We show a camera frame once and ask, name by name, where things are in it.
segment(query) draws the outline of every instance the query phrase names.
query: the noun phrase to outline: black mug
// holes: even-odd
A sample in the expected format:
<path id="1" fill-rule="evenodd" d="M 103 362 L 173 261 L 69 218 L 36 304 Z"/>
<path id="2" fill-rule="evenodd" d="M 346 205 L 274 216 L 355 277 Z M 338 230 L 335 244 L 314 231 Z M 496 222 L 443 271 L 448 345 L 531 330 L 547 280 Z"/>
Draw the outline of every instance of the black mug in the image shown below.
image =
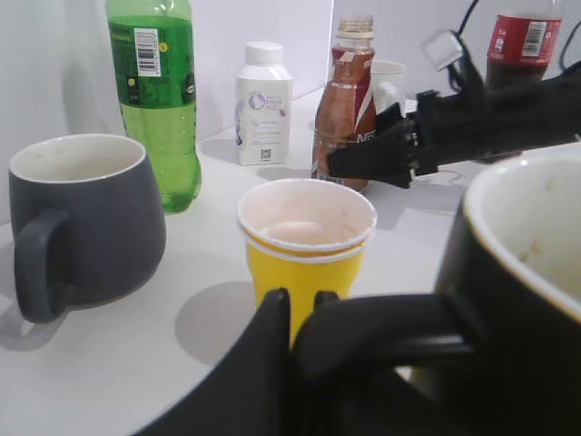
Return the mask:
<path id="1" fill-rule="evenodd" d="M 297 398 L 321 406 L 338 392 L 318 397 L 322 387 L 357 380 L 361 405 L 361 377 L 410 365 L 422 398 L 470 434 L 581 434 L 580 186 L 581 156 L 487 169 L 460 205 L 434 293 L 330 302 L 306 321 L 292 355 Z M 357 407 L 333 404 L 325 419 L 352 424 Z M 361 409 L 361 435 L 390 428 L 388 412 Z M 412 426 L 405 434 L 456 434 Z"/>
<path id="2" fill-rule="evenodd" d="M 165 248 L 159 188 L 144 147 L 81 134 L 10 161 L 18 303 L 30 322 L 107 302 L 145 284 Z"/>

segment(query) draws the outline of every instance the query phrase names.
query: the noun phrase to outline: yellow cup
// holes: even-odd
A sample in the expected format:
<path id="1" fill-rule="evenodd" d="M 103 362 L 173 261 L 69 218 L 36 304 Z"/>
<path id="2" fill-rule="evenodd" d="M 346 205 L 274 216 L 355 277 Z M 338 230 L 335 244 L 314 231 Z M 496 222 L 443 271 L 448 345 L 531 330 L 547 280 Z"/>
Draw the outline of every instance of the yellow cup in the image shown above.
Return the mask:
<path id="1" fill-rule="evenodd" d="M 289 290 L 292 342 L 312 313 L 317 292 L 333 291 L 341 299 L 349 297 L 351 285 L 361 269 L 365 247 L 364 243 L 348 252 L 326 257 L 296 257 L 258 245 L 250 237 L 246 237 L 246 243 L 257 307 L 268 291 Z"/>
<path id="2" fill-rule="evenodd" d="M 291 339 L 312 313 L 318 291 L 347 298 L 377 214 L 361 194 L 335 183 L 290 179 L 248 192 L 238 207 L 256 303 L 266 292 L 290 293 Z"/>

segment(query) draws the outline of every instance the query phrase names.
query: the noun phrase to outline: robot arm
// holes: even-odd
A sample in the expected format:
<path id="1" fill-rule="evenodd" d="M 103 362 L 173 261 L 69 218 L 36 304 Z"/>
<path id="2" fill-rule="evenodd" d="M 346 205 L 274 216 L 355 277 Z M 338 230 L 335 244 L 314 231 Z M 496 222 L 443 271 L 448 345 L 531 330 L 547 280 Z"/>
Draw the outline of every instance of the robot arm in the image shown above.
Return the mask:
<path id="1" fill-rule="evenodd" d="M 333 176 L 409 188 L 412 175 L 436 173 L 442 164 L 581 140 L 581 63 L 540 84 L 488 91 L 454 37 L 463 50 L 460 92 L 418 94 L 418 110 L 407 118 L 390 107 L 378 116 L 374 139 L 330 156 Z"/>

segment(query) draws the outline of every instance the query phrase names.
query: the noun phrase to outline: white table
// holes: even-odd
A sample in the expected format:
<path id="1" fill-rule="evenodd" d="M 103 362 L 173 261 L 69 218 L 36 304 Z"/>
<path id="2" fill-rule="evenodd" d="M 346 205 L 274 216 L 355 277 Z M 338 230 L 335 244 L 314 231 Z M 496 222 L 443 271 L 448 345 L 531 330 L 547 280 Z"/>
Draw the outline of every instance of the white table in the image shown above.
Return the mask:
<path id="1" fill-rule="evenodd" d="M 285 165 L 240 167 L 232 131 L 200 144 L 200 197 L 167 217 L 159 271 L 118 302 L 46 326 L 25 322 L 15 302 L 10 227 L 0 228 L 1 435 L 127 435 L 202 380 L 254 310 L 236 204 L 259 183 L 309 176 L 319 100 L 315 92 L 294 103 Z M 373 183 L 367 196 L 379 231 L 353 295 L 429 292 L 460 196 L 481 169 L 449 165 L 410 190 Z"/>

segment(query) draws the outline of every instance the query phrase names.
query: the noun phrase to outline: white cup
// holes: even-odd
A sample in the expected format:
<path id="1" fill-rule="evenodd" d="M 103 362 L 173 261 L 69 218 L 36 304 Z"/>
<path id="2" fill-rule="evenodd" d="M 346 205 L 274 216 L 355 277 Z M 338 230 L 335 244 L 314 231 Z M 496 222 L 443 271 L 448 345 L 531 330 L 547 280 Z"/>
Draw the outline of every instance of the white cup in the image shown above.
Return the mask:
<path id="1" fill-rule="evenodd" d="M 404 64 L 391 61 L 373 61 L 371 86 L 377 113 L 399 103 L 402 114 L 406 113 L 406 73 Z"/>

